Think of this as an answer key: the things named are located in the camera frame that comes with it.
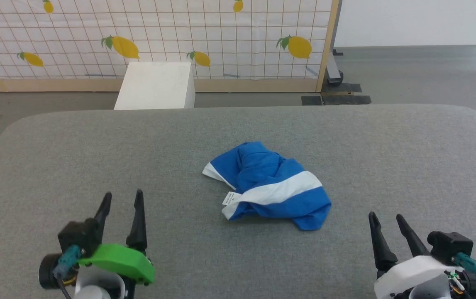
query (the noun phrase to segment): yellow lemon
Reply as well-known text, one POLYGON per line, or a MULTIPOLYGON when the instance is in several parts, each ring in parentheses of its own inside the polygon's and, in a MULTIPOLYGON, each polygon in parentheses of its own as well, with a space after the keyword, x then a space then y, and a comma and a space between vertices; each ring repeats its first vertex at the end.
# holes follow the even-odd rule
POLYGON ((192 51, 188 54, 186 54, 186 57, 190 56, 190 59, 195 59, 195 61, 200 65, 200 66, 210 66, 210 57, 206 55, 203 52, 196 52, 192 51))
POLYGON ((140 59, 137 45, 135 45, 132 41, 126 38, 123 38, 121 36, 104 37, 101 39, 102 47, 103 44, 105 44, 105 46, 107 46, 107 48, 109 49, 112 49, 112 47, 114 47, 116 52, 118 52, 118 54, 123 57, 140 59))
POLYGON ((54 12, 54 6, 53 4, 50 2, 50 0, 42 0, 42 2, 44 2, 44 11, 47 12, 47 13, 52 13, 54 12))
POLYGON ((234 2, 234 12, 240 12, 243 9, 243 1, 242 0, 236 0, 234 2))
POLYGON ((310 42, 300 36, 288 35, 280 38, 278 42, 276 42, 276 47, 278 47, 279 44, 284 50, 288 47, 289 53, 295 58, 309 59, 312 53, 312 45, 310 42))
POLYGON ((42 62, 42 59, 38 57, 35 54, 32 53, 27 53, 27 52, 20 52, 17 54, 18 58, 29 62, 32 66, 42 66, 44 67, 44 63, 42 62))

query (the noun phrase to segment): white wall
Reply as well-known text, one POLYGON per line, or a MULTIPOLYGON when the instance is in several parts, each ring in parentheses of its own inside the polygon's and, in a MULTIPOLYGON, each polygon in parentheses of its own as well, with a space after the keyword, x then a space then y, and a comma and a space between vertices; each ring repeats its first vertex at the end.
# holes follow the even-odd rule
POLYGON ((476 0, 344 0, 336 47, 476 45, 476 0))

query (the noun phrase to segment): robotic arm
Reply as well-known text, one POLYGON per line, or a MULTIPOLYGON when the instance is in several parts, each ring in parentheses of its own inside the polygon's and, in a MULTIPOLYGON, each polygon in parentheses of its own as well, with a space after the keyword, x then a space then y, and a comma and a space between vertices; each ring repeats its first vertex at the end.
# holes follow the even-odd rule
POLYGON ((432 231, 427 237, 430 252, 400 214, 397 223, 413 255, 402 263, 389 249, 378 217, 369 213, 378 299, 476 299, 472 240, 460 233, 432 231))
POLYGON ((135 216, 127 246, 102 244, 111 193, 106 193, 94 218, 71 221, 58 234, 63 253, 48 254, 39 267, 39 283, 45 289, 75 286, 73 299, 133 299, 137 284, 154 282, 155 270, 146 256, 147 237, 144 195, 137 190, 135 216))

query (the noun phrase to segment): blue and white cloth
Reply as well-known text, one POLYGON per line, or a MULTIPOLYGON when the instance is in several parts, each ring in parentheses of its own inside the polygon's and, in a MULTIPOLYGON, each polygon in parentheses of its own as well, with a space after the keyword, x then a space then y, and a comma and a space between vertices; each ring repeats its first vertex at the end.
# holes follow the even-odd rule
POLYGON ((205 166, 203 174, 238 193, 226 200, 221 211, 228 220, 245 215, 291 218, 301 230, 316 230, 332 206, 316 176, 261 142, 246 142, 219 155, 205 166))

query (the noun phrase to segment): gray tabletop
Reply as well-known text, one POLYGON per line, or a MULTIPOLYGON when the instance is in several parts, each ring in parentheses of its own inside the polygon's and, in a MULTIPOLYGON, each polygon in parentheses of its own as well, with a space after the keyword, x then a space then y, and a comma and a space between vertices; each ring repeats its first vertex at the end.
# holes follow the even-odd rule
POLYGON ((367 214, 399 259, 402 213, 474 240, 476 112, 438 105, 85 111, 18 121, 0 138, 0 299, 42 290, 42 257, 70 220, 93 216, 111 191, 103 242, 124 244, 136 189, 145 192, 156 283, 137 298, 366 298, 376 279, 367 214), (229 188, 201 171, 259 140, 294 157, 332 200, 318 231, 221 213, 229 188))

